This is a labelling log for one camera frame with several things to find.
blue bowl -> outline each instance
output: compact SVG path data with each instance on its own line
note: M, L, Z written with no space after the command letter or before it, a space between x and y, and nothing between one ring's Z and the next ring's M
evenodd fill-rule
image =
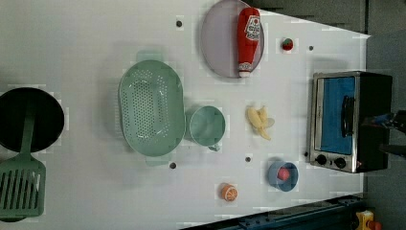
M278 171L280 168L286 168L289 170L290 176L287 180L281 180L278 178ZM275 187L281 191L289 192L295 188L298 183L299 173L298 168L292 163L284 161L276 161L269 167L268 171L268 182L272 187Z

yellow object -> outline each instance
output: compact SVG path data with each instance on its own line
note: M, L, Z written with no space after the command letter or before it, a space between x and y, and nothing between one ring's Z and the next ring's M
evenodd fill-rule
M356 215L359 219L359 225L356 230L372 230L367 226L367 222L373 220L373 212L367 210L361 213L356 213Z
M262 138L264 138L264 139L266 139L266 140L268 140L268 141L271 140L271 137L268 135L268 133L265 132L265 129L263 129L263 127L258 128L257 131L259 132L259 135L260 135Z
M260 119L258 112L253 107L248 108L248 119L255 128L262 128L262 120Z
M265 106L263 106L260 110L258 110L258 115L260 120L262 121L262 125L264 127L268 126L268 114L266 113Z
M258 111L256 111L253 107L249 107L247 109L247 114L248 120L250 120L253 127L257 129L259 135L262 138L270 141L271 137L265 132L265 127L268 125L268 115L266 113L265 106Z

mint green cup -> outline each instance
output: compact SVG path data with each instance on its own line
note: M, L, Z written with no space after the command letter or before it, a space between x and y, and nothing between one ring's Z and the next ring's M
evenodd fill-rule
M204 106L192 114L189 129L194 142L210 150L219 151L218 142L226 130L226 121L218 108Z

ketchup bottle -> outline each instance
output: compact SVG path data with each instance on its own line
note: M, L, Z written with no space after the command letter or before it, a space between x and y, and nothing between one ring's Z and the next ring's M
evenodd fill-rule
M249 77L260 36L259 11L245 8L239 13L237 26L239 76Z

black toaster oven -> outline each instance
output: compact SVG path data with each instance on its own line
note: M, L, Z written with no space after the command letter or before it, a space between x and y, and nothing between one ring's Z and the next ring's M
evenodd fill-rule
M392 77L367 72L313 76L310 164L361 173L386 169L389 131L363 126L367 117L391 112Z

